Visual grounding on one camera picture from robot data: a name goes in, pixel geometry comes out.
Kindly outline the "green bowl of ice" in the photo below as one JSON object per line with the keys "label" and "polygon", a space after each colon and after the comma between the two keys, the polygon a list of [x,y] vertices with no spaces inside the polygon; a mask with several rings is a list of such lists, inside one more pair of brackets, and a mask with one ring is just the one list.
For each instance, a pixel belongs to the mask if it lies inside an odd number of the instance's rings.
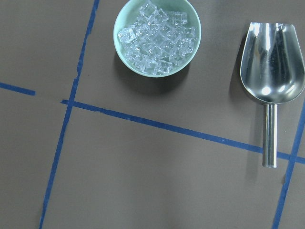
{"label": "green bowl of ice", "polygon": [[166,77],[194,58],[201,22],[187,0],[130,0],[116,18],[113,41],[119,58],[133,72]]}

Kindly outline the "steel ice scoop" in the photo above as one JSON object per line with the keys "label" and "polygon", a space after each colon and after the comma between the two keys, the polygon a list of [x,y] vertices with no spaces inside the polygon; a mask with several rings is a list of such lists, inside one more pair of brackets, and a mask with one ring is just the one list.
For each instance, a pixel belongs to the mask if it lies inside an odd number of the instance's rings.
{"label": "steel ice scoop", "polygon": [[294,25],[251,22],[240,78],[245,90],[264,106],[264,167],[277,167],[277,106],[305,88],[305,64]]}

